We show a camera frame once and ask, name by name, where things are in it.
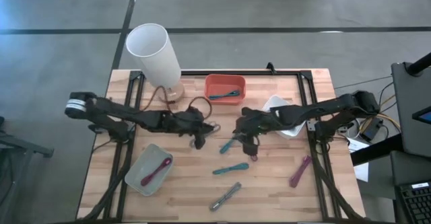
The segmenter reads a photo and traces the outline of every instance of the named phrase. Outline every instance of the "wooden table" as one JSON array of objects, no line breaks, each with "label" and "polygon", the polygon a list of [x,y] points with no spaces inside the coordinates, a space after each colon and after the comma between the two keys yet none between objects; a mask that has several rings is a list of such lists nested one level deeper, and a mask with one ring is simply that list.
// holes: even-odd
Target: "wooden table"
[{"label": "wooden table", "polygon": [[[318,101],[334,98],[329,70],[311,71]],[[221,124],[222,129],[210,136],[201,150],[189,147],[191,137],[149,133],[138,128],[132,164],[148,144],[155,143],[173,154],[174,165],[162,187],[152,196],[144,197],[128,187],[123,221],[264,222],[322,219],[312,166],[306,169],[296,188],[291,188],[288,184],[289,177],[310,151],[305,128],[297,137],[290,140],[276,133],[262,135],[257,162],[252,162],[242,152],[240,143],[235,143],[226,154],[219,154],[220,147],[232,136],[235,120],[240,116],[243,106],[261,109],[273,94],[301,105],[298,81],[295,77],[245,76],[245,78],[246,98],[241,105],[213,105],[213,114],[207,121],[216,121]],[[123,104],[128,79],[128,70],[114,70],[106,97]],[[194,97],[203,95],[205,76],[182,77],[182,83],[186,96],[171,106],[173,111],[185,110]],[[145,82],[141,108],[147,105],[153,90],[154,88]],[[193,105],[204,115],[209,110],[203,100],[197,100]],[[150,109],[165,109],[165,105],[155,100]],[[107,140],[108,135],[99,135],[95,146]],[[92,155],[78,217],[89,213],[106,190],[114,149],[114,144],[107,145]],[[364,216],[362,199],[346,142],[339,139],[333,141],[329,155],[337,188],[354,210]],[[241,162],[248,162],[250,169],[220,176],[212,174],[213,170]],[[235,182],[240,182],[242,189],[218,211],[210,212],[209,205]],[[330,208],[327,190],[325,195]],[[118,194],[114,197],[113,210],[117,209],[116,198]]]}]

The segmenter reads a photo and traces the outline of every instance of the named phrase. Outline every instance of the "gray floor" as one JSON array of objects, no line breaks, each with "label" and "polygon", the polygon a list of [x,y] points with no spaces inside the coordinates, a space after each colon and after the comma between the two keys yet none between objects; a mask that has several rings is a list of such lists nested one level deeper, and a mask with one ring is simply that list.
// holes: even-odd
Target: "gray floor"
[{"label": "gray floor", "polygon": [[[0,29],[119,29],[128,2],[0,0]],[[168,28],[431,26],[431,0],[136,0],[131,28],[146,22]],[[357,89],[378,94],[390,79],[343,86],[390,75],[391,63],[415,61],[430,52],[431,44],[431,32],[170,37],[183,69],[262,68],[267,62],[277,68],[329,68],[338,95]],[[94,135],[87,122],[64,115],[65,102],[71,91],[104,94],[118,41],[118,34],[0,35],[5,130],[55,148],[52,159],[34,158],[15,223],[75,218]],[[119,67],[136,68],[126,51]],[[397,118],[396,108],[388,114]],[[391,221],[390,193],[371,196],[372,182],[390,179],[387,171],[381,173],[385,180],[371,176],[360,188],[367,216]]]}]

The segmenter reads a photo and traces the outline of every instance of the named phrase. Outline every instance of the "white cylinder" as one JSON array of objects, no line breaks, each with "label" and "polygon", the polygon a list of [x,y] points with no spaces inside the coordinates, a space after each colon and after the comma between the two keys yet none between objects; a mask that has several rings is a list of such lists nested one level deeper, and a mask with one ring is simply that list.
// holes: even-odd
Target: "white cylinder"
[{"label": "white cylinder", "polygon": [[126,40],[127,50],[140,61],[145,77],[154,86],[171,88],[178,84],[181,69],[166,29],[144,24],[133,29]]}]

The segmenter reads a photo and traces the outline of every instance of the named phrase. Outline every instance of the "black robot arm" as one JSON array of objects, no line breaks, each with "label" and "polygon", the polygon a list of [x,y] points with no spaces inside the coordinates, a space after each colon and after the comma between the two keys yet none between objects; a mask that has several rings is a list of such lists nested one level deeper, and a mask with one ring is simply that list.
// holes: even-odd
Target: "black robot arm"
[{"label": "black robot arm", "polygon": [[274,130],[288,130],[302,124],[305,120],[338,113],[333,118],[318,121],[314,125],[316,139],[328,141],[337,129],[346,126],[355,118],[368,118],[376,116],[379,112],[380,107],[374,95],[367,91],[344,94],[338,98],[308,106],[273,107],[269,112],[246,107],[242,109],[242,116],[236,120],[234,138],[242,143],[244,153],[256,156],[260,144],[257,136],[260,134]]},{"label": "black robot arm", "polygon": [[195,136],[196,149],[205,144],[204,135],[214,126],[204,123],[202,113],[189,106],[183,112],[169,110],[138,110],[114,103],[91,92],[72,92],[66,105],[65,113],[74,119],[86,119],[94,123],[89,128],[103,128],[116,141],[127,141],[129,125],[124,121],[115,121],[109,116],[138,124],[152,133],[175,133]]}]

